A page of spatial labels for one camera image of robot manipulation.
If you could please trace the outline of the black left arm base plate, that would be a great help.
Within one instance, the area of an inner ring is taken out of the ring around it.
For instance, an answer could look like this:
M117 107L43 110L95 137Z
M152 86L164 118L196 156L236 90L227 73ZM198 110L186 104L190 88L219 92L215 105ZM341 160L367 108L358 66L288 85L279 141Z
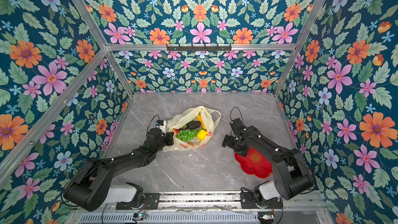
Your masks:
M117 210L155 210L160 202L159 193L139 193L130 202L119 202Z

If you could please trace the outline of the cream plastic bag with fruit print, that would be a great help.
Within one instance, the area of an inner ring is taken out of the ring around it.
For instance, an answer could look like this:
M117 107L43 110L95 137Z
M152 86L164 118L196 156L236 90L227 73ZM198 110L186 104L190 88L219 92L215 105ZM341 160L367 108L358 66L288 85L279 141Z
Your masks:
M221 112L198 106L174 116L166 122L166 131L171 132L173 145L163 148L164 152L193 150L204 147L213 136L221 120Z

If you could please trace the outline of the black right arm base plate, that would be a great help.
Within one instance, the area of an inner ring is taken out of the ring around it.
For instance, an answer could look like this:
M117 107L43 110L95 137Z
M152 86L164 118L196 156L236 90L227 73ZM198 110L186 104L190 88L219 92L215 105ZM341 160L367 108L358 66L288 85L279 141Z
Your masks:
M242 209L282 209L283 203L281 198L272 198L265 200L259 193L254 191L240 192L240 204Z

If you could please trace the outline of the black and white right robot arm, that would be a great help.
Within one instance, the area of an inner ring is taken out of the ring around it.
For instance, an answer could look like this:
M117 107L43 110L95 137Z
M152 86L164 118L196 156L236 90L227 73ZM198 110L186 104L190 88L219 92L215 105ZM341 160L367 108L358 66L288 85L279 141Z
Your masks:
M232 120L230 126L232 134L225 136L222 146L232 148L235 158L250 174L258 171L263 176L272 176L254 190L243 190L252 194L249 199L257 206L265 207L276 198L290 200L314 187L313 172L298 149L274 143L257 128L245 126L239 118Z

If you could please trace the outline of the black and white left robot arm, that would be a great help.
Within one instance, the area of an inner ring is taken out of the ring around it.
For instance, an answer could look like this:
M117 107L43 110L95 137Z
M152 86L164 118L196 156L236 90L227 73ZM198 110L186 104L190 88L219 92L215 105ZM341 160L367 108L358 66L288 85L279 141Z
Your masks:
M129 153L112 158L89 158L63 191L63 198L94 211L105 203L114 177L149 165L164 147L172 146L174 132L152 128L144 143Z

